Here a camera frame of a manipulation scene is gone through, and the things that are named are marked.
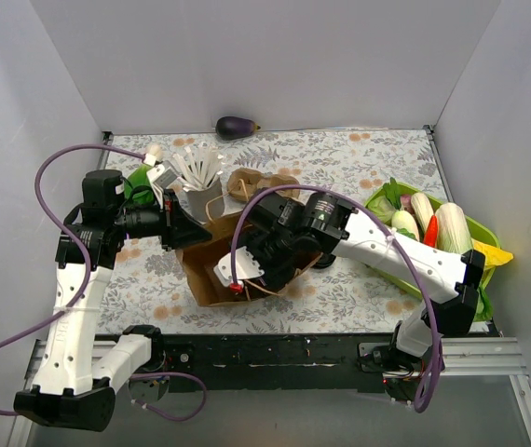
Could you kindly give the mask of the brown pulp cup carrier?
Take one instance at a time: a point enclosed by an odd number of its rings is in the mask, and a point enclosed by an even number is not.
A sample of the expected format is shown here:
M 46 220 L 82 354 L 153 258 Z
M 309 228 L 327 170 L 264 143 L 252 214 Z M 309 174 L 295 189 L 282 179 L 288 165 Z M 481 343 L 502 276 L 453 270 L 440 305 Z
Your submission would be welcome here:
M 299 184 L 299 181 L 289 175 L 269 175 L 255 169 L 239 168 L 228 178 L 226 190 L 236 201 L 247 203 L 258 190 L 285 184 Z

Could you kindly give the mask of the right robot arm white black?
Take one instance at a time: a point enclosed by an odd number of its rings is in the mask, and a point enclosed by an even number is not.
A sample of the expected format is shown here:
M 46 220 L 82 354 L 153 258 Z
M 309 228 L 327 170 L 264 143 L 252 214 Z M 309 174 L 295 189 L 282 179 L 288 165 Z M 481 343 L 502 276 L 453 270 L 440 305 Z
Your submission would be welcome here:
M 319 255 L 358 261 L 416 285 L 422 303 L 397 324 L 388 345 L 361 356 L 364 370 L 410 370 L 425 355 L 430 366 L 442 365 L 440 340 L 464 336 L 474 320 L 479 301 L 484 257 L 473 249 L 451 253 L 431 247 L 388 228 L 356 202 L 317 188 L 307 203 L 279 194 L 277 188 L 255 194 L 240 216 L 250 223 L 247 235 L 237 229 L 224 276 L 232 289 L 251 280 L 269 291 L 281 290 L 295 272 L 297 255 Z

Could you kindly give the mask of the brown paper bag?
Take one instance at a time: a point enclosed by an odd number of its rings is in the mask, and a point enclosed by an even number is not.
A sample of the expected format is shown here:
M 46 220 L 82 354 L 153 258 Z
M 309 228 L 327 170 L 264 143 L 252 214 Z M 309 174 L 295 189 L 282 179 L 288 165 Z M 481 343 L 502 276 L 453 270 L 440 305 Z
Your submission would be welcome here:
M 237 213 L 206 213 L 211 239 L 177 251 L 197 304 L 245 303 L 284 291 L 322 255 L 309 213 L 276 192 Z

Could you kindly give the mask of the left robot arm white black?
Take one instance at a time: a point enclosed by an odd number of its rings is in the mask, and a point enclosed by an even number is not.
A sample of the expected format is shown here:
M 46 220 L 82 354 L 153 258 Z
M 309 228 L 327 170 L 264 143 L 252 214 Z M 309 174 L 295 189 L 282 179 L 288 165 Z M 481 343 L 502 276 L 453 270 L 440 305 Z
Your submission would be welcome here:
M 116 394 L 135 373 L 162 372 L 166 362 L 160 329 L 130 326 L 116 345 L 93 361 L 100 303 L 129 238 L 158 237 L 165 251 L 211 240 L 211 233 L 179 203 L 171 189 L 152 203 L 125 197 L 120 171 L 101 169 L 82 181 L 83 201 L 63 221 L 55 261 L 57 294 L 44 356 L 16 413 L 46 427 L 103 431 Z

